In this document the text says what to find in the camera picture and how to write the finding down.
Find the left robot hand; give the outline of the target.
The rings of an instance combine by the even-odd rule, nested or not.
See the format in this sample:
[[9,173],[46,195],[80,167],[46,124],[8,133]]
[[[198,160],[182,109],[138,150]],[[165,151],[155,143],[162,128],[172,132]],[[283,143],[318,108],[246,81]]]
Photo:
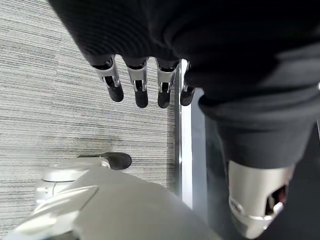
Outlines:
[[168,73],[189,64],[214,120],[242,236],[262,235],[283,209],[291,175],[320,116],[317,0],[52,0],[83,56],[111,70],[157,59]]

